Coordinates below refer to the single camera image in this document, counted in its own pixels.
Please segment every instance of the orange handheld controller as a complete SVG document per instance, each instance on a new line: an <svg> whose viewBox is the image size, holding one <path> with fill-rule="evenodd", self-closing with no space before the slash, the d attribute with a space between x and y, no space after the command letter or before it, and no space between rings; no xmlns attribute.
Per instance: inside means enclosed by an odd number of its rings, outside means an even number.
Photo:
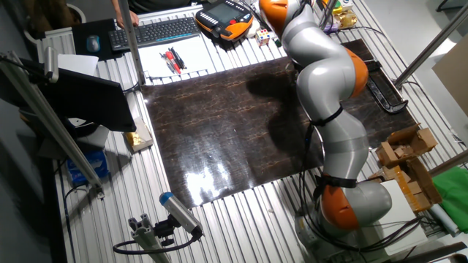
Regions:
<svg viewBox="0 0 468 263"><path fill-rule="evenodd" d="M195 15L195 20L215 37L233 41L247 32L254 17L243 5L230 0L218 0L204 5Z"/></svg>

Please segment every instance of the aluminum profile table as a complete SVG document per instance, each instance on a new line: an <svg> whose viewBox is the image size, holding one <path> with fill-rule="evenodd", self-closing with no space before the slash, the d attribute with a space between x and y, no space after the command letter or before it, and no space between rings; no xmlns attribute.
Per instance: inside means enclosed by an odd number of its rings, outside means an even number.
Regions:
<svg viewBox="0 0 468 263"><path fill-rule="evenodd" d="M370 26L383 32L366 4L361 0L355 0L354 3L353 11L359 19L357 26ZM192 16L199 9L200 7L187 7L141 15L140 24ZM319 20L319 12L316 14L316 19ZM180 77L146 79L147 84L162 85L286 56L282 47L258 47L254 39L242 39L227 47L220 47L204 35L200 37L203 38L210 56L206 60L207 70ZM406 68L405 62L387 39L374 31L356 29L338 35L332 34L332 38L337 42L363 39L390 78L397 78ZM40 54L47 46L54 47L59 53L75 54L72 30L63 28L47 32L45 38L38 42L40 61ZM100 61L95 76L119 82L123 89L131 88L137 82L130 53L125 53L121 58ZM423 128L429 127L439 142L432 152L420 158L427 169L432 169L465 150L453 139L450 125L423 88L404 84L402 95L409 100L408 110L412 117L420 122ZM134 117L141 116L153 131L141 92L131 92L127 94L127 99ZM159 195L170 191L170 188L157 142L154 146L132 155L122 133L111 132L105 144L105 152L111 174L102 180L104 199L97 199L92 191L89 195L84 191L76 191L69 195L64 204L64 193L67 193L71 186L64 168L56 175L68 261L151 262L149 256L115 254L112 246L132 239L128 218L136 218L143 213L147 213L153 222L167 218L167 211L159 204ZM363 180L376 172L379 169L377 162L377 155L371 152L358 179ZM313 182L309 177L306 181L309 192L312 192ZM172 261L313 262L312 255L301 245L294 231L294 211L299 206L297 187L298 176L287 176L194 207L191 211L204 226L205 237L188 248L170 252ZM64 205L69 212L69 229ZM176 245L180 245L190 237L184 230L177 229L172 238Z"/></svg>

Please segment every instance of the mouse pad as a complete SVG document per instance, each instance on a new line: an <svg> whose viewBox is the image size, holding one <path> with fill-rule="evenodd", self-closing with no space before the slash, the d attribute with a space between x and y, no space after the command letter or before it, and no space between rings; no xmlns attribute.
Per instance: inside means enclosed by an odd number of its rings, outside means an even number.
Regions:
<svg viewBox="0 0 468 263"><path fill-rule="evenodd" d="M358 56L363 42L347 45ZM170 190L194 207L300 172L308 118L295 92L290 59L143 87ZM414 125L405 110L384 112L370 91L343 103L363 122L375 148ZM322 165L317 133L306 168Z"/></svg>
<svg viewBox="0 0 468 263"><path fill-rule="evenodd" d="M96 56L99 61L122 57L122 52L113 53L110 48L109 31L116 30L114 19L82 23L72 27L73 42L77 55ZM97 53L88 52L86 49L86 39L91 35L99 37L101 50Z"/></svg>

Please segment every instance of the small cube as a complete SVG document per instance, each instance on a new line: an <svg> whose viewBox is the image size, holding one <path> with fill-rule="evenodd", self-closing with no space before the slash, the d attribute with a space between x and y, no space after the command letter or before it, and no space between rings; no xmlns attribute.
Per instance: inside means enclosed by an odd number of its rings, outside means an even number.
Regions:
<svg viewBox="0 0 468 263"><path fill-rule="evenodd" d="M270 41L270 34L266 29L262 29L257 31L255 34L255 39L257 40L257 44L259 47L263 45L267 45L268 42Z"/></svg>

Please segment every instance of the floor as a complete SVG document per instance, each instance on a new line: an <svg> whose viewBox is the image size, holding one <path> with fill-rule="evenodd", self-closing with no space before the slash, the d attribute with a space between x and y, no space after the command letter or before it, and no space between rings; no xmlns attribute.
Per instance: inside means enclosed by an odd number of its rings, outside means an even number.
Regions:
<svg viewBox="0 0 468 263"><path fill-rule="evenodd" d="M407 65L420 54L458 12L458 9L436 12L435 10L441 2L441 0L366 0L383 31L389 36L395 49L400 52ZM466 1L450 0L446 6L460 6L464 3ZM465 21L415 73L455 133L465 142L468 141L468 117L447 92L432 67L467 32L468 21Z"/></svg>

